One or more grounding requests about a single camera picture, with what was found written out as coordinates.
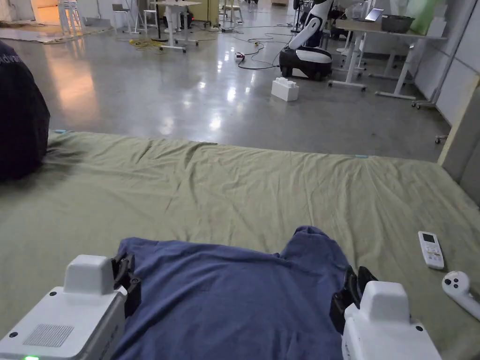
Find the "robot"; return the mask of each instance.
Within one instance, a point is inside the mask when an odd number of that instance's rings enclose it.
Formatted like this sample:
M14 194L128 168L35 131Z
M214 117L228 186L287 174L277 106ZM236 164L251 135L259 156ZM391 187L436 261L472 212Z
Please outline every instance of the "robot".
M127 254L77 256L64 286L47 293L0 340L0 359L110 359L125 318L141 303L133 265ZM332 296L330 319L342 335L344 360L441 360L425 327L410 318L403 286L378 281L364 267L358 276L347 269L344 287Z
M332 55L328 51L305 46L305 43L321 33L333 1L315 0L303 30L280 51L280 69L283 77L292 76L293 69L299 69L309 79L317 81L331 74Z

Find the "green plastic bag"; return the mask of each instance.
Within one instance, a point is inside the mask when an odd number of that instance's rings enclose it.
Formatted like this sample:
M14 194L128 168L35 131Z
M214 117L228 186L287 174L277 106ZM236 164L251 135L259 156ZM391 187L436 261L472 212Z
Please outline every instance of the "green plastic bag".
M438 2L438 0L410 0L405 14L415 19L410 29L417 34L426 35Z

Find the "white desk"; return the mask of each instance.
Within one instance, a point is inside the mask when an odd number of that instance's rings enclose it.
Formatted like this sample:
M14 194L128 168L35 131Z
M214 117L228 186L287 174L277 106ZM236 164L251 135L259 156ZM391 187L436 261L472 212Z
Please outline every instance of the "white desk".
M410 38L416 39L417 42L420 41L420 40L446 40L446 37L432 37L432 36L419 35L419 34L414 33L411 30L408 30L404 34L389 33L387 31L383 31L381 23L378 23L378 22L369 23L369 22L355 21L355 20L337 20L336 21L336 27L338 27L339 29L345 29L345 30L348 30L348 31L353 31L354 34L355 34L355 43L353 43L353 42L350 43L350 49L349 49L349 52L348 52L347 61L345 63L345 64L348 64L347 79L345 81L330 80L328 82L328 86L332 86L333 84L344 85L344 86L354 86L354 87L361 88L362 91L365 91L365 89L367 88L367 85L352 82L352 77L353 77L354 68L355 68L355 61L352 61L352 59L356 59L357 56L358 56L359 49L360 49L361 37L364 33L379 33L379 34L386 34L386 35L392 35L392 36L410 37ZM407 75L407 72L410 69L410 63L411 63L412 58L413 58L414 47L415 47L415 44L410 45L410 49L408 51L407 59L405 60L405 63L403 64L402 72L400 73L400 76L399 76L398 81L396 83L395 91L393 93L386 93L386 92L383 92L383 91L377 91L377 92L375 92L376 95L398 97L398 98L401 98L401 99L408 99L408 100L415 100L414 96L407 96L407 95L401 95L400 94L400 90L402 89L403 82L405 81L405 77ZM392 50L392 52L390 53L390 58L388 59L387 69L386 69L384 75L377 75L377 77L391 78L387 75L387 72L389 70L389 67L392 65L394 57L395 57L395 50Z
M168 45L162 45L163 48L171 48L171 49L181 49L184 53L187 52L187 48L185 46L175 46L178 44L179 41L182 42L194 42L196 46L198 46L197 40L189 40L188 39L188 20L187 20L187 6L198 5L201 2L195 1L183 1L183 0L165 0L165 1L154 1L151 4L155 5L163 5L165 6L165 16L167 17L168 22ZM180 30L180 13L183 12L183 32L185 37L183 39L173 39L173 21L172 16L177 16L177 30Z

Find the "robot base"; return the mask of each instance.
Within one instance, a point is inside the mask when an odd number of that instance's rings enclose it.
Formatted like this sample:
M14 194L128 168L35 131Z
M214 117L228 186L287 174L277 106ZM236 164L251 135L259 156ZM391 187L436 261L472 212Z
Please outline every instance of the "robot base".
M285 47L280 52L280 69L283 77L291 77L293 69L299 69L312 80L321 80L332 72L332 55L318 48Z

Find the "table frame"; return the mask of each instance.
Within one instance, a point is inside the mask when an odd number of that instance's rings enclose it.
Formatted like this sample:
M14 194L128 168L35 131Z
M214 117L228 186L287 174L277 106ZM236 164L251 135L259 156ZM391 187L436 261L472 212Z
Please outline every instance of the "table frame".
M191 2L191 1L178 1L178 3L175 3L175 4L170 4L168 2L165 2L165 1L155 1L155 2L151 2L151 4L155 4L155 7L156 7L156 16L157 16L157 23L158 23L158 39L161 39L161 30L160 30L160 12L159 12L159 9L158 9L158 6L159 5L164 5L165 6L165 10L166 10L166 18L167 18L167 23L168 23L168 45L162 45L162 48L169 48L169 49L177 49L177 50L182 50L183 53L186 53L187 52L187 48L185 47L185 43L189 43L189 42L193 42L195 43L196 46L198 46L198 40L194 40L194 39L188 39L188 18L186 16L186 7L188 5L198 5L198 4L201 4L200 2ZM180 13L183 12L184 13L184 22L183 22L183 33L185 34L184 35L184 38L183 39L174 39L173 38L173 16L177 16L177 27L175 28L175 30L177 32L181 32L181 29L180 29ZM180 42L184 43L183 46L175 46L176 44L178 44Z
M328 82L328 86L332 87L333 84L337 85L343 85L343 86L351 86L351 87L359 87L361 88L362 91L365 91L367 89L367 85L365 84L360 84L360 83L354 83L352 82L352 77L353 77L353 72L355 68L355 61L352 59L356 59L359 49L360 49L360 41L361 37L363 34L366 34L368 32L371 33L378 33L378 34L390 34L394 36L404 36L404 37L411 37L411 38L416 38L416 44L419 43L420 41L426 41L427 39L434 39L434 40L446 40L446 37L432 37L432 36L424 36L424 35L419 35L413 33L411 30L406 32L405 34L400 34L400 33L389 33L386 31L383 31L381 29L380 23L366 23L366 22L361 22L361 21L354 21L354 20L337 20L336 26L340 29L348 30L348 31L353 31L355 35L355 44L352 44L350 42L350 49L348 52L348 57L347 61L345 64L348 63L348 72L347 72L347 78L345 81L336 81L336 80L330 80ZM403 83L405 82L405 77L407 76L407 72L410 69L411 66L411 61L413 59L413 51L415 48L416 44L410 45L410 48L408 50L408 55L407 59L405 60L405 63L403 64L402 67L402 72L400 73L400 76L398 77L398 81L395 87L395 91L393 93L387 93L384 91L376 91L376 95L380 96L388 96L388 97L396 97L400 99L408 99L408 100L415 100L414 96L407 96L407 95L402 95L400 94L400 91L402 89ZM393 79L396 80L395 77L388 75L388 72L390 71L390 68L393 64L393 60L395 58L395 49L392 49L390 53L390 57L388 59L387 67L383 73L383 75L378 75L378 74L371 74L370 76L372 77L380 77L383 79Z

